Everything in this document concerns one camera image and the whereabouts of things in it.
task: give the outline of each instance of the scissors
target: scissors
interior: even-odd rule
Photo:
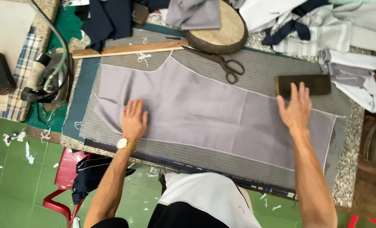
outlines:
[[[198,54],[200,56],[206,57],[206,58],[211,59],[211,60],[213,60],[215,62],[218,62],[221,65],[221,67],[223,68],[223,70],[226,71],[226,80],[228,82],[230,82],[231,84],[234,84],[234,83],[236,83],[239,80],[239,78],[237,77],[237,75],[243,75],[244,74],[244,66],[239,61],[237,61],[237,60],[229,59],[229,60],[225,61],[223,59],[223,57],[221,57],[221,56],[218,56],[218,55],[215,55],[215,54],[212,54],[212,53],[208,53],[208,52],[204,52],[204,51],[201,51],[199,49],[196,49],[196,48],[188,46],[188,45],[184,45],[183,44],[182,47],[184,49],[190,51],[190,52],[193,52],[193,53]],[[231,68],[230,66],[228,66],[229,62],[235,62],[235,63],[237,63],[241,67],[241,69],[243,71],[239,72],[239,71]],[[231,81],[229,79],[229,75],[232,75],[235,80]]]

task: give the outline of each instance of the wooden ruler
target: wooden ruler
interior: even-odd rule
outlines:
[[[183,49],[181,47],[182,44],[189,45],[187,40],[180,40],[180,41],[168,41],[168,42],[161,42],[161,43],[145,43],[145,44],[136,44],[136,45],[116,46],[116,47],[104,47],[101,53],[92,49],[74,50],[72,52],[72,58],[92,58],[92,57],[102,57],[102,56],[119,56],[119,55],[129,55],[129,54],[137,54],[137,53],[181,50]]]

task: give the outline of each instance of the watch face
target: watch face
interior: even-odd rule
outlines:
[[[122,138],[122,139],[120,139],[120,140],[117,142],[116,147],[117,147],[118,149],[122,149],[122,148],[126,147],[127,144],[128,144],[128,140],[127,140],[126,138]]]

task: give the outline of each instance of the gold watch strap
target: gold watch strap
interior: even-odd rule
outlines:
[[[128,144],[125,146],[125,148],[129,148],[132,151],[136,150],[136,144],[132,142],[128,142]]]

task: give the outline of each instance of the round wooden board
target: round wooden board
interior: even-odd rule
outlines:
[[[230,5],[219,0],[220,29],[186,30],[192,47],[214,54],[239,51],[247,41],[246,23]]]

